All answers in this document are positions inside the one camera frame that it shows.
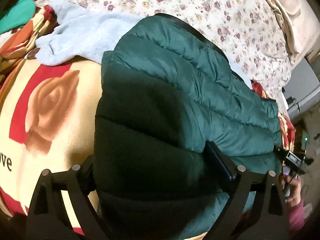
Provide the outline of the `pink sleeve forearm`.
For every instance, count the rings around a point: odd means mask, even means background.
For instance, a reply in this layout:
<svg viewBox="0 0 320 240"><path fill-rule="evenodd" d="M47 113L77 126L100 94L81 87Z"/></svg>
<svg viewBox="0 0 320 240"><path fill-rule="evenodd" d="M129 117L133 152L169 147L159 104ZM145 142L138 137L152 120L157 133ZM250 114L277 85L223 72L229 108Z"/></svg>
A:
<svg viewBox="0 0 320 240"><path fill-rule="evenodd" d="M298 205L288 207L290 238L295 237L305 224L303 205L304 201L301 200Z"/></svg>

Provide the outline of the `person's right hand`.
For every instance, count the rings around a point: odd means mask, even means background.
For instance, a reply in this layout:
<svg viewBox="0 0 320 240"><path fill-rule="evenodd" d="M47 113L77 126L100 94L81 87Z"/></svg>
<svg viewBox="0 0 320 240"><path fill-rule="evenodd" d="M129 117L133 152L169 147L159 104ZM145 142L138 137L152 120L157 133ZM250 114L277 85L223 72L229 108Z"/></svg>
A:
<svg viewBox="0 0 320 240"><path fill-rule="evenodd" d="M290 195L288 196L287 199L287 206L289 208L297 206L301 202L301 189L302 189L302 179L299 176L289 176L289 175L284 175L281 174L279 176L279 182L284 189L285 183L288 183L289 187L291 188L290 190Z"/></svg>

